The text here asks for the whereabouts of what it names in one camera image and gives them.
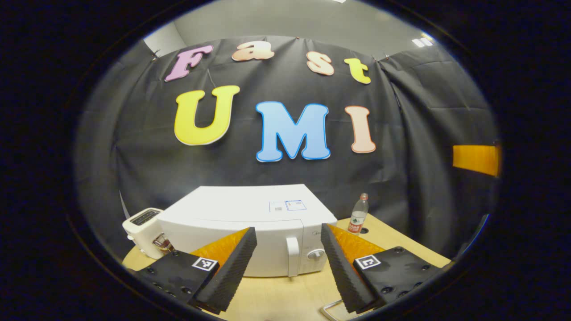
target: white microwave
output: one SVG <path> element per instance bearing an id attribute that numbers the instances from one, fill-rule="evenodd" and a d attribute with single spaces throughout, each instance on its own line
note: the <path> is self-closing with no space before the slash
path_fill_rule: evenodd
<path id="1" fill-rule="evenodd" d="M 304 185 L 200 186 L 156 216 L 173 247 L 190 253 L 233 232 L 256 228 L 244 276 L 321 271 L 321 224 L 335 216 Z"/>

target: ceiling light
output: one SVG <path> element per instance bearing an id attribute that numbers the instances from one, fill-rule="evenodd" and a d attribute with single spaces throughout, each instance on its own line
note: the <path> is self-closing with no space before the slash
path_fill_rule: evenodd
<path id="1" fill-rule="evenodd" d="M 421 40 L 422 42 L 424 42 L 425 45 L 427 45 L 427 46 L 432 46 L 432 42 L 430 42 L 428 39 L 426 39 L 426 38 L 420 38 L 420 40 Z"/>
<path id="2" fill-rule="evenodd" d="M 414 42 L 415 45 L 417 45 L 420 48 L 424 47 L 424 44 L 422 42 L 420 42 L 420 40 L 418 40 L 418 39 L 412 39 L 412 42 Z"/>
<path id="3" fill-rule="evenodd" d="M 429 36 L 428 34 L 426 34 L 426 33 L 421 33 L 420 35 L 423 36 L 424 38 L 430 40 L 430 41 L 433 40 L 433 38 L 432 38 L 431 36 Z"/>

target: plastic bottle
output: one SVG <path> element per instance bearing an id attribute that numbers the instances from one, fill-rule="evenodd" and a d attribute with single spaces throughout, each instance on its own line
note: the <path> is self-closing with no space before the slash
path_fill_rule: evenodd
<path id="1" fill-rule="evenodd" d="M 349 221 L 349 227 L 347 230 L 355 235 L 358 235 L 361 232 L 361 228 L 365 222 L 365 217 L 369 211 L 368 199 L 369 195 L 367 193 L 362 193 L 361 197 L 353 207 L 353 213 L 351 214 L 351 220 Z"/>

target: orange object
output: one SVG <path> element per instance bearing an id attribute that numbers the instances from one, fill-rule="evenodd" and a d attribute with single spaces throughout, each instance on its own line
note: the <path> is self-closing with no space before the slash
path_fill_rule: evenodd
<path id="1" fill-rule="evenodd" d="M 499 175 L 499 146 L 456 145 L 452 146 L 452 150 L 452 166 L 496 177 Z"/>
<path id="2" fill-rule="evenodd" d="M 217 241 L 199 248 L 196 251 L 193 251 L 191 254 L 200 256 L 202 258 L 217 260 L 218 264 L 220 264 L 218 271 L 220 271 L 248 229 L 249 227 L 225 236 Z"/>
<path id="3" fill-rule="evenodd" d="M 385 250 L 384 248 L 362 239 L 357 235 L 353 235 L 342 228 L 338 228 L 331 224 L 327 224 L 327 226 L 331 229 L 331 232 L 343 251 L 343 255 L 345 255 L 345 258 L 349 261 L 349 264 L 351 264 L 355 273 L 357 273 L 357 270 L 353 266 L 353 261 L 355 261 L 355 259 L 383 252 Z"/>

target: letter u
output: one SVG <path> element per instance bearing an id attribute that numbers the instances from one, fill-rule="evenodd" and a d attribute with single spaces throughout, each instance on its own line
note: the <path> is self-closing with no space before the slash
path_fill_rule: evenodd
<path id="1" fill-rule="evenodd" d="M 238 86 L 220 86 L 212 90 L 216 96 L 214 120 L 204 128 L 195 125 L 198 101 L 204 97 L 204 91 L 194 90 L 176 97 L 178 109 L 175 116 L 175 136 L 186 145 L 207 145 L 222 138 L 230 126 L 232 99 L 240 91 Z"/>

